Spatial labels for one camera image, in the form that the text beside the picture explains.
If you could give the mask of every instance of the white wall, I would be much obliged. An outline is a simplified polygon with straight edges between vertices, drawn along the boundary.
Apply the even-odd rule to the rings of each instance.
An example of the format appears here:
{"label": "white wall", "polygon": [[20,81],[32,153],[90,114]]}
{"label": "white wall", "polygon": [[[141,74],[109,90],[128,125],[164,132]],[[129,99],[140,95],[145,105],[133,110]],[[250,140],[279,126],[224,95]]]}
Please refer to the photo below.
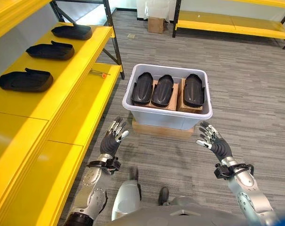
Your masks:
{"label": "white wall", "polygon": [[136,0],[110,0],[110,7],[136,8]]}
{"label": "white wall", "polygon": [[[176,0],[170,1],[169,20],[174,19]],[[136,0],[137,17],[143,18],[145,0]],[[285,15],[285,8],[227,1],[227,0],[182,0],[181,10],[217,13],[232,16],[281,21]]]}
{"label": "white wall", "polygon": [[48,4],[0,37],[0,76],[57,21]]}
{"label": "white wall", "polygon": [[69,15],[74,21],[79,20],[99,4],[79,3],[79,2],[57,2],[60,9]]}

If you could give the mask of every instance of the robotic arm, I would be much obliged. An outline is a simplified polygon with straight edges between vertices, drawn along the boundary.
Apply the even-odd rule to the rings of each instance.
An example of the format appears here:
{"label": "robotic arm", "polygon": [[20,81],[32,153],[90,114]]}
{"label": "robotic arm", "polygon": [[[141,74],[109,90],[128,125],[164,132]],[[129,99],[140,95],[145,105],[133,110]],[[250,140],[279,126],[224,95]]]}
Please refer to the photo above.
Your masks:
{"label": "robotic arm", "polygon": [[92,226],[96,217],[107,203],[106,189],[110,175],[120,168],[115,156],[120,142],[129,134],[122,129],[126,122],[117,117],[108,128],[100,146],[100,155],[96,161],[88,164],[90,168],[84,176],[83,187],[78,192],[72,211],[64,226]]}
{"label": "robotic arm", "polygon": [[253,177],[253,166],[238,164],[232,157],[228,143],[220,133],[208,122],[201,123],[200,136],[204,139],[196,143],[210,149],[220,163],[216,164],[217,178],[227,180],[228,187],[235,195],[243,214],[251,225],[272,226],[278,222],[267,197],[260,191]]}

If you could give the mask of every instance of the yellow shelf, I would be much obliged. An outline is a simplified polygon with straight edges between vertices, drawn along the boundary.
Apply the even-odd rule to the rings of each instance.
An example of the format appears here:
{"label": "yellow shelf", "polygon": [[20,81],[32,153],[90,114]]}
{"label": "yellow shelf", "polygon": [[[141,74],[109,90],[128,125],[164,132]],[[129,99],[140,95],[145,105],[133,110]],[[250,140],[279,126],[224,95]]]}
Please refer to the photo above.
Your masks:
{"label": "yellow shelf", "polygon": [[49,31],[37,42],[37,44],[50,43],[54,40],[72,44],[75,54],[70,60],[37,59],[23,53],[4,73],[24,71],[26,67],[48,71],[53,75],[54,83],[42,93],[14,92],[0,88],[0,113],[44,120],[51,120],[56,116],[88,74],[113,31],[112,27],[91,27],[93,35],[86,41],[58,38]]}
{"label": "yellow shelf", "polygon": [[89,73],[83,80],[15,199],[1,215],[1,225],[57,224],[121,66],[94,64],[93,69],[110,75],[103,79]]}
{"label": "yellow shelf", "polygon": [[180,11],[178,27],[285,39],[280,22],[213,13]]}
{"label": "yellow shelf", "polygon": [[0,209],[13,192],[16,174],[25,170],[47,121],[0,113]]}
{"label": "yellow shelf", "polygon": [[285,8],[285,0],[228,0]]}
{"label": "yellow shelf", "polygon": [[56,225],[82,153],[82,146],[47,141],[0,225]]}
{"label": "yellow shelf", "polygon": [[94,64],[93,69],[110,75],[103,79],[100,75],[88,74],[60,117],[60,126],[54,128],[49,140],[82,146],[89,144],[121,66]]}
{"label": "yellow shelf", "polygon": [[0,37],[49,2],[49,0],[0,0]]}

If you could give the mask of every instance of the plastic bin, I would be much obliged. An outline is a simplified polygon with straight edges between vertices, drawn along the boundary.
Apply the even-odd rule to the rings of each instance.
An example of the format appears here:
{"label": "plastic bin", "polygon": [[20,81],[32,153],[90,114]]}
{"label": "plastic bin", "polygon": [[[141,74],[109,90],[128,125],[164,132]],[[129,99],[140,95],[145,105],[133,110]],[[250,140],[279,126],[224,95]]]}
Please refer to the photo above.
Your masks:
{"label": "plastic bin", "polygon": [[[134,83],[137,81],[137,77],[144,72],[150,72],[155,80],[158,80],[165,74],[169,74],[172,76],[174,83],[180,83],[181,78],[186,78],[192,73],[198,75],[202,80],[203,86],[205,86],[205,101],[202,112],[196,114],[134,106],[131,100]],[[204,71],[158,65],[135,65],[123,98],[123,107],[130,110],[135,120],[141,125],[151,125],[182,130],[189,130],[200,120],[209,119],[213,115],[209,96],[207,74]]]}

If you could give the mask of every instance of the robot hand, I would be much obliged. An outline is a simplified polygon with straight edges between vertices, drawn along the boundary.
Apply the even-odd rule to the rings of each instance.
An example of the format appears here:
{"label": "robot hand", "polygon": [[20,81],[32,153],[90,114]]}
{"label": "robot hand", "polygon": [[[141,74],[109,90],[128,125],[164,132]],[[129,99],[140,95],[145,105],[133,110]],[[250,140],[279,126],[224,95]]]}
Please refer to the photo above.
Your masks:
{"label": "robot hand", "polygon": [[114,157],[119,148],[120,142],[128,136],[128,130],[121,133],[122,129],[126,125],[126,122],[122,123],[122,121],[123,119],[121,117],[117,117],[109,126],[106,135],[101,142],[101,154],[109,154],[111,157]]}
{"label": "robot hand", "polygon": [[201,122],[200,125],[200,131],[203,133],[200,136],[205,141],[197,140],[196,143],[210,149],[219,161],[222,161],[226,157],[232,157],[231,148],[221,134],[206,121]]}

